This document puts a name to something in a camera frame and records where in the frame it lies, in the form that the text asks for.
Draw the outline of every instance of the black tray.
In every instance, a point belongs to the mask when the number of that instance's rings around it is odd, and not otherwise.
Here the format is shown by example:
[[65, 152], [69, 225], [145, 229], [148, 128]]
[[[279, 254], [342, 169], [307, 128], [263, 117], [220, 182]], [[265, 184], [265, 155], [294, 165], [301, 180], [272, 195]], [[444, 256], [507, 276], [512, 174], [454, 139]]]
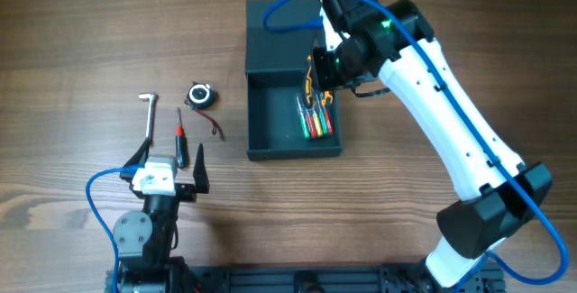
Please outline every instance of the black tray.
[[[305, 140], [300, 126], [297, 95], [307, 73], [307, 56], [323, 31], [267, 32], [262, 16], [275, 0], [246, 4], [246, 78], [248, 88], [249, 160], [334, 157], [341, 153], [338, 98], [328, 107], [334, 134]], [[317, 0], [293, 0], [270, 19], [271, 25], [290, 25], [318, 16]]]

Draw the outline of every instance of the red wire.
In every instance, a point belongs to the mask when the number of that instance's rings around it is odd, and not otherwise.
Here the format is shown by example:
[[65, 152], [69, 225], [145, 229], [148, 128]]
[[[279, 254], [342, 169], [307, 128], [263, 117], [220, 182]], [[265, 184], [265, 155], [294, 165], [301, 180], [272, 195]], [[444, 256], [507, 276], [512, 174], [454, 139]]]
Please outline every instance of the red wire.
[[201, 116], [205, 117], [205, 119], [209, 120], [210, 122], [212, 122], [213, 124], [213, 135], [216, 134], [216, 131], [218, 131], [220, 133], [220, 138], [224, 139], [224, 134], [223, 134], [223, 129], [220, 128], [220, 125], [215, 121], [215, 119], [213, 119], [212, 117], [210, 117], [209, 115], [201, 112], [200, 110], [194, 108], [193, 111], [199, 113]]

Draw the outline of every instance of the black screwdriver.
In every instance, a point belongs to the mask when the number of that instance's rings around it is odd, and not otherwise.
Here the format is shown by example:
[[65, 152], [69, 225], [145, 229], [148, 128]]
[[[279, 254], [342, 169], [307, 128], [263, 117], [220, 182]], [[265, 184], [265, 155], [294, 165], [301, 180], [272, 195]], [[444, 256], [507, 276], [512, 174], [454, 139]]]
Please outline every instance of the black screwdriver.
[[177, 126], [177, 167], [184, 169], [188, 166], [188, 146], [187, 138], [184, 135], [182, 128], [182, 118], [180, 117], [180, 108], [177, 107], [177, 114], [179, 116], [179, 125]]

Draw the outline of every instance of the wooden table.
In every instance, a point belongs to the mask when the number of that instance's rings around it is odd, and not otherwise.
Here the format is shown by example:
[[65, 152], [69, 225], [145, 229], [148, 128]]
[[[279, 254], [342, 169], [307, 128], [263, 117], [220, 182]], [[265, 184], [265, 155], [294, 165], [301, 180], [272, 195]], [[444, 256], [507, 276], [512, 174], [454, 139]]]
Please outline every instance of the wooden table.
[[[575, 260], [577, 0], [413, 1], [493, 128], [553, 172], [543, 209]], [[212, 188], [181, 206], [175, 255], [190, 265], [343, 265], [419, 261], [435, 248], [435, 214], [456, 195], [393, 95], [342, 93], [337, 159], [247, 160], [244, 10], [245, 0], [0, 0], [0, 291], [102, 291], [113, 254], [86, 182], [140, 145], [143, 91], [160, 95], [151, 152], [172, 154], [175, 106], [192, 80], [220, 92], [210, 114], [226, 142], [183, 111]], [[110, 226], [142, 208], [116, 176], [93, 196]], [[498, 252], [533, 277], [559, 261], [537, 221]], [[552, 286], [509, 280], [509, 291], [574, 291], [574, 265]]]

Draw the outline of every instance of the robotic arm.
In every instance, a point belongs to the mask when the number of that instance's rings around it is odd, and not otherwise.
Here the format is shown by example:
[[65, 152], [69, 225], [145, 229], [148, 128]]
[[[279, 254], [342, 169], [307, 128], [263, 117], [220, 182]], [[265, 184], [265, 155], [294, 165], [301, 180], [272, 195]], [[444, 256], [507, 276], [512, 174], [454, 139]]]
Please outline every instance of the robotic arm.
[[122, 174], [129, 189], [143, 203], [142, 211], [122, 215], [114, 225], [114, 241], [121, 263], [116, 276], [106, 278], [105, 293], [198, 293], [201, 283], [190, 271], [183, 257], [170, 257], [179, 244], [180, 202], [196, 202], [197, 194], [208, 194], [210, 184], [206, 174], [204, 148], [198, 145], [192, 171], [194, 184], [177, 183], [175, 157], [151, 155], [141, 150], [134, 157], [143, 168], [133, 175]]
[[[425, 17], [408, 0], [388, 9], [395, 14], [437, 67], [439, 84], [427, 65], [380, 11], [358, 0], [320, 0], [326, 47], [314, 49], [316, 87], [350, 88], [377, 78], [407, 107], [446, 166], [460, 201], [437, 215], [443, 237], [426, 258], [428, 272], [442, 288], [453, 287], [482, 255], [533, 218], [527, 204], [508, 186], [497, 164], [540, 205], [552, 184], [544, 164], [527, 168], [483, 119], [444, 59]], [[459, 116], [448, 89], [480, 137], [498, 157], [490, 159]]]

